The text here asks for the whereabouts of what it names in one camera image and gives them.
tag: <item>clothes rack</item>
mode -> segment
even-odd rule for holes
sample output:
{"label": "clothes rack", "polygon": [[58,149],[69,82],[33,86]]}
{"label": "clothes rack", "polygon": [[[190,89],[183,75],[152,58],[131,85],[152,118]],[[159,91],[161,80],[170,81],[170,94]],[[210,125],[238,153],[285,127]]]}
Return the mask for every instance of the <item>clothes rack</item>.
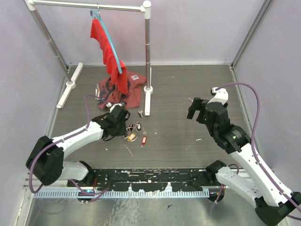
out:
{"label": "clothes rack", "polygon": [[83,63],[79,63],[73,76],[69,76],[69,66],[66,65],[63,56],[59,52],[57,46],[55,45],[42,17],[40,16],[36,5],[48,5],[48,6],[63,6],[63,7],[76,7],[76,8],[95,8],[95,9],[110,9],[110,10],[123,10],[123,11],[134,11],[144,13],[145,20],[145,74],[146,74],[146,86],[144,87],[145,92],[145,110],[144,114],[146,116],[150,115],[151,112],[151,94],[153,93],[153,88],[151,86],[151,49],[150,49],[150,18],[151,18],[151,2],[146,0],[141,6],[117,6],[117,5],[100,5],[100,4],[90,4],[90,3],[72,3],[72,2],[61,2],[61,1],[45,1],[45,0],[25,0],[28,9],[35,22],[37,23],[39,29],[43,33],[46,41],[49,43],[55,57],[59,61],[63,68],[64,76],[66,79],[66,89],[57,104],[56,107],[62,108],[71,93],[71,90],[76,87],[76,80],[83,68]]}

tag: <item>red cloth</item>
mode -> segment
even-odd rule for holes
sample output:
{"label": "red cloth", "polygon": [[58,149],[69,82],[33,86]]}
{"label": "red cloth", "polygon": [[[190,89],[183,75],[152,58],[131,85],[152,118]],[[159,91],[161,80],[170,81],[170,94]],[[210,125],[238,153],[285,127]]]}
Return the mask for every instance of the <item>red cloth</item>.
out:
{"label": "red cloth", "polygon": [[[120,103],[121,100],[127,103],[126,108],[134,108],[140,106],[141,101],[141,86],[146,82],[146,77],[135,72],[127,72],[128,80],[128,95],[122,94],[119,90],[115,89],[110,77],[102,80],[96,86],[96,96],[112,103]],[[98,107],[101,109],[106,108],[104,102],[100,102]]]}
{"label": "red cloth", "polygon": [[92,21],[90,37],[98,41],[100,48],[103,51],[103,63],[106,65],[107,73],[111,76],[111,82],[117,84],[117,89],[121,93],[127,95],[127,68],[122,61],[119,60],[122,74],[119,73],[109,40],[98,19]]}

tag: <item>red tag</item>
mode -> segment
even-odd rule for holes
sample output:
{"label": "red tag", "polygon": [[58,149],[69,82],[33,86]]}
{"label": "red tag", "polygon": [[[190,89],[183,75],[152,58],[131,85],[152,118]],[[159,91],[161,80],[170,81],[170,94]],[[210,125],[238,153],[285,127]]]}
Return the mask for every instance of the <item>red tag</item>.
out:
{"label": "red tag", "polygon": [[145,145],[145,143],[146,143],[146,136],[144,136],[144,137],[142,138],[142,145]]}

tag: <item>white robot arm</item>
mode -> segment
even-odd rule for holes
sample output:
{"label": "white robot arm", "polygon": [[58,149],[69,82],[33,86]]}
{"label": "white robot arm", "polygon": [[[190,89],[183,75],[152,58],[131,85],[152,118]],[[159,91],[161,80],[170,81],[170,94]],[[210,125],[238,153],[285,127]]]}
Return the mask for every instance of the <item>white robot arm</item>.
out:
{"label": "white robot arm", "polygon": [[108,136],[115,137],[126,134],[125,122],[130,113],[120,105],[116,105],[110,110],[110,113],[93,118],[88,126],[85,125],[71,133],[52,139],[47,136],[41,137],[29,156],[26,167],[31,168],[33,160],[42,149],[62,140],[40,156],[34,165],[33,174],[45,186],[58,179],[75,179],[83,181],[88,186],[93,184],[95,173],[87,163],[83,161],[68,162],[64,159],[88,143],[100,139],[107,141]]}
{"label": "white robot arm", "polygon": [[284,191],[283,193],[279,192],[256,161],[250,137],[241,127],[230,123],[226,109],[228,106],[226,89],[212,88],[211,94],[214,97],[209,101],[198,97],[194,98],[187,118],[192,119],[195,111],[200,111],[197,121],[206,125],[217,145],[246,170],[253,183],[235,174],[221,161],[216,161],[206,168],[209,180],[218,181],[230,187],[255,208],[257,215],[264,223],[269,226],[277,225],[295,209],[284,194],[298,205],[301,204],[301,194],[292,192],[286,187],[255,150],[260,164]]}

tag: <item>clothes hanger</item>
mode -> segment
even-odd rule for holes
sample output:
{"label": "clothes hanger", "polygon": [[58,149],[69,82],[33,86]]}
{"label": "clothes hanger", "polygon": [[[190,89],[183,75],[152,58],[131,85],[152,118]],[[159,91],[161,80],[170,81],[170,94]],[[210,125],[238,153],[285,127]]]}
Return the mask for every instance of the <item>clothes hanger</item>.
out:
{"label": "clothes hanger", "polygon": [[117,63],[118,71],[119,71],[120,74],[122,74],[122,70],[121,70],[121,66],[120,66],[120,61],[119,61],[119,59],[118,59],[117,53],[116,53],[116,51],[115,51],[115,48],[114,48],[114,46],[113,46],[112,39],[111,39],[111,37],[110,37],[110,35],[109,35],[109,32],[108,32],[107,28],[105,27],[105,25],[104,25],[104,23],[103,23],[103,21],[102,21],[102,19],[101,19],[101,17],[100,17],[99,5],[97,4],[97,6],[98,6],[98,13],[95,12],[94,10],[90,10],[90,15],[91,15],[91,17],[92,17],[93,19],[98,19],[99,22],[100,22],[100,24],[102,25],[103,30],[104,30],[104,32],[105,32],[105,34],[106,34],[106,36],[107,36],[107,38],[108,38],[108,40],[109,40],[111,49],[112,49],[112,51],[113,51],[113,54],[114,54],[114,57],[115,57],[115,60],[116,60],[116,63]]}

